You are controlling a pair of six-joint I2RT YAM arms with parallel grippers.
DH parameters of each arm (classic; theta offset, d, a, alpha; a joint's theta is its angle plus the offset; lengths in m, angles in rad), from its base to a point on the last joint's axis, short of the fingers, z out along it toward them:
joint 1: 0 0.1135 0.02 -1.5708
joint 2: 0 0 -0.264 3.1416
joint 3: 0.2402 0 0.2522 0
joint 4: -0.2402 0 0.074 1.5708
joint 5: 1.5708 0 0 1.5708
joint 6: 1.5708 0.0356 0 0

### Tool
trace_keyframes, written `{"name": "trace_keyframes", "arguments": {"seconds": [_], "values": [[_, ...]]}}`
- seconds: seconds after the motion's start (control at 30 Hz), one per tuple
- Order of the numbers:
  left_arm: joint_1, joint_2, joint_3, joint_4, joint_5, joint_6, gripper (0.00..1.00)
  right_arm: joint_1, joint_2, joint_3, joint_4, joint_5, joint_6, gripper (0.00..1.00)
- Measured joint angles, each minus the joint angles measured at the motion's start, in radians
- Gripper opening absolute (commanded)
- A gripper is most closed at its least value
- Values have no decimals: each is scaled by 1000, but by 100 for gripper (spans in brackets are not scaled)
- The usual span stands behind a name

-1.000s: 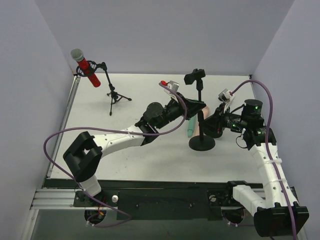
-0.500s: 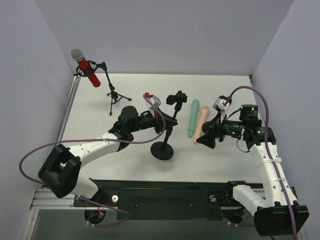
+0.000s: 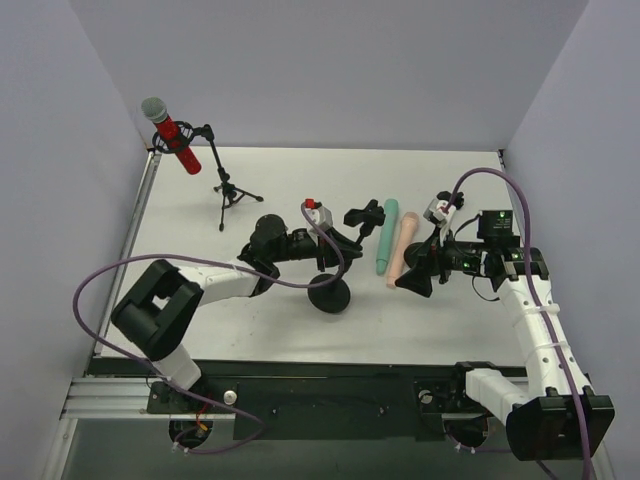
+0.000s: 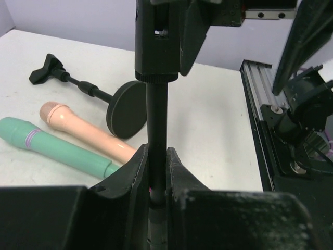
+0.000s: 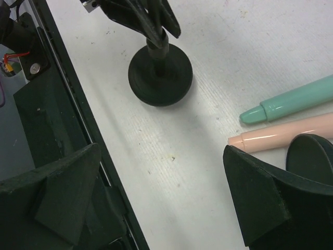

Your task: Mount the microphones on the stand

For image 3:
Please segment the mint green toy microphone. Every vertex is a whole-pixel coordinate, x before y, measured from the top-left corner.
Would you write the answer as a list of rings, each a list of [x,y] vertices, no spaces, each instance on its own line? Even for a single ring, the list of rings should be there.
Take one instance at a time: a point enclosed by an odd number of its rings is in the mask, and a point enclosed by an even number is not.
[[[376,274],[378,276],[386,273],[391,259],[391,250],[399,214],[399,203],[396,199],[389,198],[385,201],[383,209],[385,220],[380,231],[375,262]]]

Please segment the black tripod microphone stand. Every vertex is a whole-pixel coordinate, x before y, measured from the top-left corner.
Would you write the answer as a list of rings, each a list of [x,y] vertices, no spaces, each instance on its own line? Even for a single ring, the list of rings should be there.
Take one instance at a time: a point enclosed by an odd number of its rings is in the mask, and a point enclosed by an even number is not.
[[[227,172],[227,170],[224,168],[221,162],[221,158],[216,146],[215,134],[212,127],[209,124],[205,124],[204,126],[201,126],[201,127],[193,127],[188,122],[183,122],[183,121],[175,121],[175,122],[182,130],[182,134],[189,141],[190,148],[191,148],[191,143],[197,137],[201,137],[205,139],[206,142],[209,144],[209,147],[211,149],[211,152],[213,154],[213,158],[215,161],[216,171],[219,177],[219,184],[213,187],[213,191],[215,193],[219,193],[222,196],[219,230],[223,231],[225,229],[225,214],[227,210],[231,209],[233,206],[240,203],[244,198],[250,198],[257,202],[263,202],[264,198],[260,195],[257,195],[245,189],[239,188],[237,185],[231,182],[231,175]],[[174,155],[171,152],[163,151],[164,146],[161,146],[160,150],[157,149],[156,143],[161,142],[157,139],[157,136],[158,134],[155,132],[152,137],[153,148],[163,155]]]

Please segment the red glitter microphone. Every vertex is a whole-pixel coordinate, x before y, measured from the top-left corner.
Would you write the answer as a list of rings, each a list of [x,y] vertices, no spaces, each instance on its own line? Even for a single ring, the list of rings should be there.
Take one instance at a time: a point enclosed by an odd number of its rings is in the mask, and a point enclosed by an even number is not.
[[[165,102],[158,97],[148,97],[142,101],[141,111],[156,127],[157,139],[161,141],[156,143],[157,149],[160,150],[161,146],[164,146],[163,151],[174,154],[188,174],[198,174],[201,164],[182,130],[169,116]]]

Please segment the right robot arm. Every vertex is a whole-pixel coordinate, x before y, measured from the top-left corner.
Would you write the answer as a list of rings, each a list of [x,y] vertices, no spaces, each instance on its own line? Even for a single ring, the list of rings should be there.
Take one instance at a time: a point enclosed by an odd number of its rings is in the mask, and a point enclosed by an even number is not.
[[[451,401],[458,409],[475,403],[500,420],[521,461],[592,457],[615,410],[609,396],[594,392],[575,360],[540,251],[522,245],[510,210],[481,212],[476,241],[458,241],[450,230],[456,211],[445,200],[427,209],[434,231],[406,249],[409,268],[395,285],[428,298],[432,283],[444,284],[454,272],[489,280],[513,325],[528,387],[516,386],[489,363],[459,362]]]

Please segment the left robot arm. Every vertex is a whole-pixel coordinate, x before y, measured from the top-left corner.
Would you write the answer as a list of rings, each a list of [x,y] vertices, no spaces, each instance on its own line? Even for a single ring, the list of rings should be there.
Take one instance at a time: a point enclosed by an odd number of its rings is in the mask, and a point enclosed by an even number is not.
[[[363,256],[361,241],[353,241],[332,226],[328,210],[304,213],[316,228],[289,231],[284,220],[267,214],[256,222],[237,260],[229,268],[178,267],[160,259],[152,262],[111,313],[111,324],[133,343],[160,375],[174,385],[203,393],[200,368],[182,344],[201,305],[236,297],[256,297],[279,278],[279,262],[314,259],[322,273],[308,290],[311,303],[327,313],[339,313],[350,302],[344,280],[324,271],[341,266],[347,271]]]

